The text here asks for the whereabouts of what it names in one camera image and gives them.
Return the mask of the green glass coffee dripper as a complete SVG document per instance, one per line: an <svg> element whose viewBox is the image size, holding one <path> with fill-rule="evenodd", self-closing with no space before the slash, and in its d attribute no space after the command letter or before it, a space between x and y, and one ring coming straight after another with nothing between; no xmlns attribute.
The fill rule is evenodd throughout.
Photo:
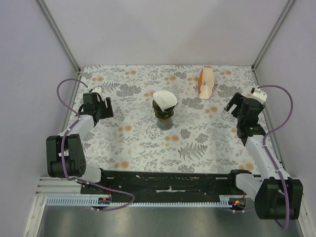
<svg viewBox="0 0 316 237"><path fill-rule="evenodd" d="M174 115L174 108L176 107L175 106L172 106L170 108L167 108L165 109L164 111L160 108L160 106L156 103L155 100L153 100L153 109L154 109L154 112L155 112L155 116L158 118L158 119L162 119L162 120L167 120L171 117L173 117Z"/></svg>

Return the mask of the white paper coffee filter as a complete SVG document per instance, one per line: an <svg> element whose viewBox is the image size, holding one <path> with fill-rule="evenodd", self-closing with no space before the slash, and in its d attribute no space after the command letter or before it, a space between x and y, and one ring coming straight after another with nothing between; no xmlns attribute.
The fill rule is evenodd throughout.
<svg viewBox="0 0 316 237"><path fill-rule="evenodd" d="M166 90L154 92L153 99L163 112L177 104L176 96Z"/></svg>

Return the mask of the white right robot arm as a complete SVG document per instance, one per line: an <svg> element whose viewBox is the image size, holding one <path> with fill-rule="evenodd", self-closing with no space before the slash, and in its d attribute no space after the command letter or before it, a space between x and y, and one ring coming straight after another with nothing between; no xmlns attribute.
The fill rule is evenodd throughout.
<svg viewBox="0 0 316 237"><path fill-rule="evenodd" d="M232 170L232 179L226 182L227 191L234 195L244 191L254 201L260 219L298 219L303 184L290 177L267 147L266 133L258 123L258 115L265 106L239 92L234 94L225 111L229 111L233 105L236 106L232 115L237 118L237 136L252 154L261 180L248 171Z"/></svg>

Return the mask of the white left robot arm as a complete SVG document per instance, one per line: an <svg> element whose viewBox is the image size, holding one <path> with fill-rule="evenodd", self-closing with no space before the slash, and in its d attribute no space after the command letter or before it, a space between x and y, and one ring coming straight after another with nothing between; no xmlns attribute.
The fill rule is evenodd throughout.
<svg viewBox="0 0 316 237"><path fill-rule="evenodd" d="M87 164L81 140L100 120L113 116L110 97L103 98L97 92L84 93L75 122L58 135L46 139L48 175L89 182L98 194L105 193L109 182L101 177L100 168Z"/></svg>

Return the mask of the floral patterned tablecloth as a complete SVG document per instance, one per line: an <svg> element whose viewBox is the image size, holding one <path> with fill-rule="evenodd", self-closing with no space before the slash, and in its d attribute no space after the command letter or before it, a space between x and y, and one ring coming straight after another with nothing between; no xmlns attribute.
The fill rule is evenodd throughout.
<svg viewBox="0 0 316 237"><path fill-rule="evenodd" d="M93 65L81 71L73 108L83 94L100 89L110 97L114 115L102 119L82 138L88 164L104 170L183 173L259 174L252 154L237 136L237 119L224 110L239 92L255 86L249 66L214 66L209 99L198 96L200 65ZM153 93L172 92L177 105L172 127L161 130L152 106Z"/></svg>

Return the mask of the grey glass server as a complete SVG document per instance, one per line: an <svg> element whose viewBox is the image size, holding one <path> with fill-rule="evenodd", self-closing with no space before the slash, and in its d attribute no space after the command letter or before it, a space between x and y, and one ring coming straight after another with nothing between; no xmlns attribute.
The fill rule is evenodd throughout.
<svg viewBox="0 0 316 237"><path fill-rule="evenodd" d="M164 131L169 130L172 128L172 125L173 125L172 118L168 118L168 119L158 118L157 120L157 126L161 130L164 130Z"/></svg>

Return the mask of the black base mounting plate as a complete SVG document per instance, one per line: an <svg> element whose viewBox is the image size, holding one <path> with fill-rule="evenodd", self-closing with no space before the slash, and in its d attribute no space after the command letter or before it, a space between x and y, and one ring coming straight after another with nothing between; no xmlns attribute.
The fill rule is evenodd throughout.
<svg viewBox="0 0 316 237"><path fill-rule="evenodd" d="M113 202L218 202L219 196L241 196L230 174L163 173L103 170L99 185L111 191Z"/></svg>

